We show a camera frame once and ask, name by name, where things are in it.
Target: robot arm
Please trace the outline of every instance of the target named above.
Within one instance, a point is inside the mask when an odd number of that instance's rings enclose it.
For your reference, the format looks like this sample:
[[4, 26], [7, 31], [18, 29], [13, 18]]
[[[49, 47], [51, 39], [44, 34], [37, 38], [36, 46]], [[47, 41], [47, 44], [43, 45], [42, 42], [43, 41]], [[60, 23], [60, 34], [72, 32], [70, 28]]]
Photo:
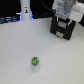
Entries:
[[80, 22], [84, 14], [84, 4], [77, 0], [55, 0], [53, 9], [56, 9], [58, 15], [76, 22]]
[[80, 22], [84, 14], [84, 4], [77, 0], [55, 0], [50, 32], [58, 37], [70, 40], [76, 22]]

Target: green ball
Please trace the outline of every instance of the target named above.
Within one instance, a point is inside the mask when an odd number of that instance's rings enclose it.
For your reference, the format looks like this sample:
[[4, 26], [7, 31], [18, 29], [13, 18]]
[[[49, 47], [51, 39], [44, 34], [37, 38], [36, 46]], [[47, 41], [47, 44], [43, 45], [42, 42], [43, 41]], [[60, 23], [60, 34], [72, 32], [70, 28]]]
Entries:
[[31, 64], [33, 66], [37, 65], [39, 63], [39, 59], [37, 57], [33, 57], [32, 60], [31, 60]]

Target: white surface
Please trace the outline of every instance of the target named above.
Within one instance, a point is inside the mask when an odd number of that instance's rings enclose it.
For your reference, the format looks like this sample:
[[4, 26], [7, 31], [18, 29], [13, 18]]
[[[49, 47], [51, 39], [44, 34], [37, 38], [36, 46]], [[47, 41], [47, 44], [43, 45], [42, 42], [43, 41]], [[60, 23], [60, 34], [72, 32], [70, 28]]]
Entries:
[[[60, 7], [57, 5], [58, 2], [64, 5], [63, 0], [55, 0], [53, 3], [53, 9], [57, 9], [58, 7]], [[69, 18], [71, 20], [75, 20], [76, 22], [80, 22], [84, 14], [84, 4], [77, 2], [72, 8], [74, 11], [71, 10]]]
[[[70, 41], [50, 33], [51, 19], [0, 24], [0, 84], [84, 84], [84, 28]], [[32, 57], [40, 60], [31, 70]]]

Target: white table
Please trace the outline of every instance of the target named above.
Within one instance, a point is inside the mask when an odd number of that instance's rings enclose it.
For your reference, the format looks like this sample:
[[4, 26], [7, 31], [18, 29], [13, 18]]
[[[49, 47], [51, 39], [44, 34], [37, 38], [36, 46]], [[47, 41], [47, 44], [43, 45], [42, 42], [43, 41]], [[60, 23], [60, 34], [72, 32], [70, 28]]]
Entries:
[[68, 41], [50, 25], [51, 19], [0, 24], [0, 84], [84, 84], [84, 28], [77, 23]]

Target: green object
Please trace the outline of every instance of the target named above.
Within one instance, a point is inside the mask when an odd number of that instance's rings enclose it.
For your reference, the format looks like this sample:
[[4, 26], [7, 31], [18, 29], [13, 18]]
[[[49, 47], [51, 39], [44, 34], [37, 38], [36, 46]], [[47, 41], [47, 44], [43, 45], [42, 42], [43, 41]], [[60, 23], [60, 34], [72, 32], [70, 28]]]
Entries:
[[31, 64], [33, 66], [36, 66], [38, 63], [39, 63], [39, 59], [37, 57], [33, 57], [32, 60], [31, 60]]

